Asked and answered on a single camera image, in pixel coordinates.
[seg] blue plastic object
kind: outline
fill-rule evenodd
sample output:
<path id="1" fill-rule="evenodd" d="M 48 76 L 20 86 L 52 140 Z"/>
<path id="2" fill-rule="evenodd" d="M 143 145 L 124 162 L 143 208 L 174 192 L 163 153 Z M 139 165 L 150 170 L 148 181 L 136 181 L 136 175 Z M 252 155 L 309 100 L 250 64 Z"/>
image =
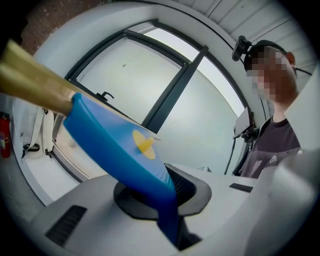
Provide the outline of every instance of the blue plastic object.
<path id="1" fill-rule="evenodd" d="M 175 244 L 178 207 L 174 183 L 156 149 L 155 159 L 148 159 L 133 139 L 134 130 L 146 138 L 149 132 L 81 93 L 76 93 L 72 102 L 64 121 L 70 135 L 108 174 L 146 196 L 148 204 L 158 210 L 158 226 Z"/>

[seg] dark t-shirt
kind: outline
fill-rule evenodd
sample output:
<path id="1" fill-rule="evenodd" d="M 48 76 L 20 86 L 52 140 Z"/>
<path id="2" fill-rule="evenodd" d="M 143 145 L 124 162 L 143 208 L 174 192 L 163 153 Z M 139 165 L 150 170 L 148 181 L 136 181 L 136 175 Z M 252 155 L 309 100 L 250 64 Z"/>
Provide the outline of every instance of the dark t-shirt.
<path id="1" fill-rule="evenodd" d="M 288 120 L 273 122 L 271 118 L 263 126 L 260 137 L 244 162 L 241 176 L 258 178 L 264 168 L 277 166 L 282 159 L 296 154 L 299 149 L 300 144 Z"/>

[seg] red fire extinguisher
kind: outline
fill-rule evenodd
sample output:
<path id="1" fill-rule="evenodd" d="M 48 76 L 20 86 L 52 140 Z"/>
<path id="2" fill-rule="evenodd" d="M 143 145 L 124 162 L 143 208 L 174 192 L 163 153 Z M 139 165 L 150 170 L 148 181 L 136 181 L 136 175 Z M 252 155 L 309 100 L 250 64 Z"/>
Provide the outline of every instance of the red fire extinguisher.
<path id="1" fill-rule="evenodd" d="M 3 158 L 10 157 L 10 121 L 9 115 L 3 114 L 0 118 L 0 148 Z"/>

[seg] person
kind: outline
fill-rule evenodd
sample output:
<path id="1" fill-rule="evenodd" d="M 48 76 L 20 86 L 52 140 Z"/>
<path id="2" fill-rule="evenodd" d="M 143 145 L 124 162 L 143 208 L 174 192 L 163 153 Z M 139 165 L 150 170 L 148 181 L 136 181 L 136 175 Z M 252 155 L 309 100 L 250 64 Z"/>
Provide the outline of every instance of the person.
<path id="1" fill-rule="evenodd" d="M 242 177 L 258 178 L 262 170 L 277 166 L 300 149 L 285 111 L 298 96 L 295 57 L 268 40 L 253 45 L 244 59 L 244 69 L 258 92 L 274 106 L 274 114 L 259 129 L 259 135 L 240 169 Z"/>

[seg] yellow knob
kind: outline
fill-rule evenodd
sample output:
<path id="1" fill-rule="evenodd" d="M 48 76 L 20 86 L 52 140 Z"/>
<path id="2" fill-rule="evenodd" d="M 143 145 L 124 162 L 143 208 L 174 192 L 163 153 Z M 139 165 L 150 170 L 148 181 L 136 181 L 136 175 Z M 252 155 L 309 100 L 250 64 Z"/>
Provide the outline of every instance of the yellow knob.
<path id="1" fill-rule="evenodd" d="M 132 136 L 137 148 L 144 154 L 144 156 L 150 160 L 156 159 L 156 153 L 152 148 L 152 145 L 155 142 L 153 137 L 146 138 L 138 130 L 134 130 Z"/>

